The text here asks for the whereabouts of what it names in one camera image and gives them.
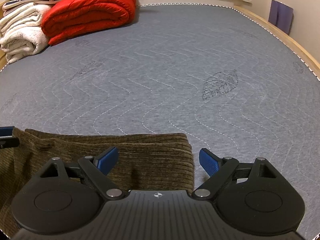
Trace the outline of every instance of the blue gripper pad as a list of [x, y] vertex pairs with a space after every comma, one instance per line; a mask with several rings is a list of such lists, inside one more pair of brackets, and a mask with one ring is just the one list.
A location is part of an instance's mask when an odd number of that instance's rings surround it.
[[116, 147], [110, 147], [100, 155], [94, 158], [93, 164], [104, 175], [107, 175], [118, 161], [118, 149]]
[[1, 136], [12, 136], [12, 130], [14, 126], [0, 127], [0, 137]]
[[203, 149], [199, 153], [199, 162], [210, 177], [219, 170], [219, 163]]

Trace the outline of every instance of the crosshair logo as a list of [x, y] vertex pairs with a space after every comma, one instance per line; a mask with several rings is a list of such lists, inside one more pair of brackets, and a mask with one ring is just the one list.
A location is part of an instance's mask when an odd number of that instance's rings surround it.
[[155, 196], [156, 198], [160, 198], [160, 197], [162, 197], [164, 195], [161, 194], [160, 192], [157, 192], [157, 193], [153, 194], [153, 196]]

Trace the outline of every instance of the wooden bed frame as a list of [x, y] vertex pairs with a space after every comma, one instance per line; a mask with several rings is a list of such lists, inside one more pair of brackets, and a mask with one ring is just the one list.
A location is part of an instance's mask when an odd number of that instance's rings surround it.
[[[0, 4], [0, 19], [3, 17], [2, 5], [7, 2], [4, 1]], [[262, 27], [266, 28], [269, 32], [271, 32], [274, 36], [280, 39], [286, 46], [288, 46], [294, 53], [296, 53], [303, 62], [311, 69], [311, 71], [318, 77], [320, 80], [320, 63], [316, 61], [316, 59], [307, 52], [299, 43], [297, 43], [294, 39], [288, 36], [286, 33], [269, 23], [267, 20], [262, 17], [252, 13], [251, 11], [239, 7], [234, 6], [234, 9], [238, 10], [240, 13], [249, 17], [256, 23], [260, 24]], [[7, 64], [5, 59], [5, 53], [0, 50], [0, 70]]]

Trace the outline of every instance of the gray mattress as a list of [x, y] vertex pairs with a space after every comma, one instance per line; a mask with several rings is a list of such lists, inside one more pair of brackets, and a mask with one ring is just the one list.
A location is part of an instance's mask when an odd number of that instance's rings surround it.
[[0, 125], [61, 134], [184, 132], [198, 153], [267, 158], [320, 232], [320, 82], [264, 28], [230, 8], [140, 7], [122, 28], [77, 37], [0, 73]]

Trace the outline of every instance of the metal screw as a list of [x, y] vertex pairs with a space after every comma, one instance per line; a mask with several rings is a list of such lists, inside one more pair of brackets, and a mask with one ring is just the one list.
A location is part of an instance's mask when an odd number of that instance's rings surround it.
[[107, 191], [107, 195], [109, 197], [119, 197], [121, 196], [121, 194], [122, 194], [122, 191], [118, 188], [112, 188]]
[[207, 189], [205, 189], [205, 188], [197, 189], [197, 190], [195, 191], [195, 195], [196, 195], [197, 197], [207, 197], [207, 196], [210, 195], [210, 191], [207, 190]]

